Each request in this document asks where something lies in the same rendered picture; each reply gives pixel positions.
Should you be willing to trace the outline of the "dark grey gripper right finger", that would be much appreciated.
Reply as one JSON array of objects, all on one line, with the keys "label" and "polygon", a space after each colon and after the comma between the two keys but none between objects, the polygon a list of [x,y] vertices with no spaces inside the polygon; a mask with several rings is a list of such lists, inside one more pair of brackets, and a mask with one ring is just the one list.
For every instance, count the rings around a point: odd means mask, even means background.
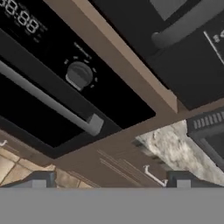
[{"label": "dark grey gripper right finger", "polygon": [[197,178],[189,171],[168,171],[167,187],[170,188],[222,188],[223,186]]}]

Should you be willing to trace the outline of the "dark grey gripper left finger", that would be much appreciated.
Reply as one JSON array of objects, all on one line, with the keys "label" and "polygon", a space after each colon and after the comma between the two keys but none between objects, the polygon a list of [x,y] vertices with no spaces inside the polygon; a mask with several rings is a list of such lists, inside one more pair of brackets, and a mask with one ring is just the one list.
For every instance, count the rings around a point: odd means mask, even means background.
[{"label": "dark grey gripper left finger", "polygon": [[55,188],[55,179],[54,171],[33,171],[23,179],[2,185],[2,188]]}]

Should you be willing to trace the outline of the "black oven door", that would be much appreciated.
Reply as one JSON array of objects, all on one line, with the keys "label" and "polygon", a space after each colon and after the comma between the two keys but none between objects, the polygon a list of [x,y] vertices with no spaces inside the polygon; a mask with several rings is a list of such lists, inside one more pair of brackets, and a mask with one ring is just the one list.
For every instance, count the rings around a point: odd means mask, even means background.
[{"label": "black oven door", "polygon": [[104,124],[91,136],[0,73],[0,129],[49,158],[112,135],[121,128],[0,29],[0,60],[84,121],[97,114]]}]

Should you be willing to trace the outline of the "black microwave oven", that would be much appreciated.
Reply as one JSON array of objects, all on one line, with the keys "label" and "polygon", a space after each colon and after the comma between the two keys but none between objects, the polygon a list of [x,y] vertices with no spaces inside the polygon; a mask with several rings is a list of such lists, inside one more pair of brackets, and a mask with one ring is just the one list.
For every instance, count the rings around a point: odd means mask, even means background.
[{"label": "black microwave oven", "polygon": [[174,45],[157,48],[186,0],[88,0],[137,57],[189,109],[224,98],[224,10]]}]

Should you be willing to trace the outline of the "black built-in oven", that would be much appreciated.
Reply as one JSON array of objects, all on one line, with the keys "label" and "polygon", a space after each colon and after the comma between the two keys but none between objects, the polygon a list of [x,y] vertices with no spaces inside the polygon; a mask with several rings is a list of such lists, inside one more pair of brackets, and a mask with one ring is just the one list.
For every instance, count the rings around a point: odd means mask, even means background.
[{"label": "black built-in oven", "polygon": [[[0,29],[117,124],[119,131],[155,116],[154,110],[45,0],[0,0]],[[66,80],[67,69],[75,61],[87,64],[94,75],[81,91]]]}]

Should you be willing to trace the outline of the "grey round oven knob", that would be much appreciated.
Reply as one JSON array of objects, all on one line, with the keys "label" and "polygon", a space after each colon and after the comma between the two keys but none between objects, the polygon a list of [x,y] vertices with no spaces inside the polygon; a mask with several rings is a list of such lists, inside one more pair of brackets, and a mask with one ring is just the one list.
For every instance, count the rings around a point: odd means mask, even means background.
[{"label": "grey round oven knob", "polygon": [[73,62],[66,72],[66,80],[79,91],[88,86],[93,78],[91,68],[80,61]]}]

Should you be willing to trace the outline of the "brown wooden oven cabinet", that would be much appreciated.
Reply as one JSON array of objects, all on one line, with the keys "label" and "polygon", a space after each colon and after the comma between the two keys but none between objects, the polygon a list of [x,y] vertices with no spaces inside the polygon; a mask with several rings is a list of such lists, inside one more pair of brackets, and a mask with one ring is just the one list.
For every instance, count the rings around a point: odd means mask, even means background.
[{"label": "brown wooden oven cabinet", "polygon": [[[155,116],[129,127],[134,131],[154,130],[190,116],[197,110],[211,109],[224,103],[224,98],[221,98],[192,110],[187,109],[135,55],[88,0],[45,0],[45,2],[154,110]],[[53,161],[57,158],[44,155],[2,129],[0,140],[7,140],[7,148],[24,159],[41,166],[56,166]]]}]

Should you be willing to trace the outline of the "black appliance with vents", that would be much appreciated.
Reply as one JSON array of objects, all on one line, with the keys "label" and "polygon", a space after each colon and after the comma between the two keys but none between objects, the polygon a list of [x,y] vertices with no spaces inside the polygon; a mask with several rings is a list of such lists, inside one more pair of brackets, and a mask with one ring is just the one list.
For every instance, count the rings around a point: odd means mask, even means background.
[{"label": "black appliance with vents", "polygon": [[224,107],[186,120],[187,135],[224,172]]}]

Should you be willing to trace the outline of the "brown wooden cupboard door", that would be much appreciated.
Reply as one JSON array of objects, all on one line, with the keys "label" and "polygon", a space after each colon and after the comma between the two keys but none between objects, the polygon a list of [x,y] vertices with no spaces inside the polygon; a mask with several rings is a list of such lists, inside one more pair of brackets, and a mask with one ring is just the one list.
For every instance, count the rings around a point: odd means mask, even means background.
[{"label": "brown wooden cupboard door", "polygon": [[92,187],[160,187],[144,173],[144,166],[159,179],[172,168],[158,156],[144,153],[137,140],[143,132],[129,128],[67,153],[53,161],[56,167]]}]

